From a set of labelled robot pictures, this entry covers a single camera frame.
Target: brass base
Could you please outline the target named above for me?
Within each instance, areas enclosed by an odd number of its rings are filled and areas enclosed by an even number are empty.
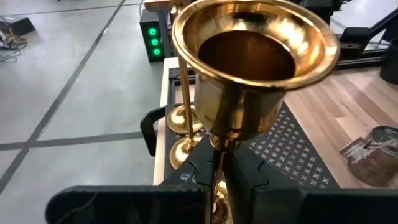
[[[213,214],[212,224],[232,224],[231,207],[229,206],[228,192],[226,183],[221,181],[219,183],[217,196],[215,200],[215,211]]]
[[[198,144],[201,139],[201,136],[193,137],[195,145]],[[181,138],[173,145],[172,150],[170,151],[170,163],[174,169],[178,169],[180,167],[182,162],[188,157],[191,149],[188,137]]]
[[[199,131],[203,125],[198,119],[198,116],[195,112],[195,107],[191,105],[191,113],[192,113],[192,129],[193,132]],[[185,116],[185,107],[184,105],[178,106],[174,108],[167,115],[167,125],[169,128],[177,134],[188,134],[187,129],[187,119]]]

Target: black handle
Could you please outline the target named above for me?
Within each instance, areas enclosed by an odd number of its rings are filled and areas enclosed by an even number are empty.
[[[157,108],[147,113],[141,120],[141,132],[144,136],[145,143],[147,144],[149,154],[156,155],[156,141],[157,136],[154,129],[154,124],[166,114],[165,107]]]

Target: brass stand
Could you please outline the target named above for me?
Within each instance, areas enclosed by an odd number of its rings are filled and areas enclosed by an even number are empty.
[[[190,114],[192,115],[192,129],[193,132],[197,132],[201,130],[203,125],[198,120],[198,116],[195,113],[195,106],[191,105]],[[187,116],[185,111],[185,106],[181,105],[174,108],[168,115],[167,115],[167,125],[169,128],[177,133],[177,134],[188,134],[187,129]]]
[[[176,17],[182,9],[182,0],[174,0],[174,6],[171,12],[174,17]],[[178,169],[180,167],[182,162],[188,157],[189,153],[196,146],[196,144],[200,142],[202,137],[194,137],[193,133],[199,131],[203,126],[199,122],[195,113],[195,109],[190,102],[187,62],[181,57],[180,54],[178,54],[178,64],[181,76],[183,105],[175,108],[169,113],[167,116],[167,124],[169,128],[176,133],[188,133],[188,136],[178,140],[170,151],[170,163],[174,169]],[[215,173],[215,183],[217,184],[215,184],[214,187],[215,197],[212,224],[230,224],[233,222],[226,183],[220,181],[222,177],[222,162],[223,154],[220,154],[220,165]]]

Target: brass rod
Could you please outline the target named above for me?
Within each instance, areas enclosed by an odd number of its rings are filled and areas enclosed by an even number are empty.
[[[193,140],[191,99],[190,99],[190,94],[189,94],[189,82],[188,82],[188,68],[187,68],[186,61],[180,55],[178,55],[178,64],[180,67],[182,99],[183,99],[183,104],[185,107],[188,138],[190,140],[190,148],[192,148],[193,146],[195,146],[195,141]]]

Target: paint can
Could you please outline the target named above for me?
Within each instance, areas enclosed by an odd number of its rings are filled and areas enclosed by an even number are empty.
[[[368,134],[366,145],[348,162],[352,174],[365,184],[388,187],[398,174],[398,129],[379,126]]]

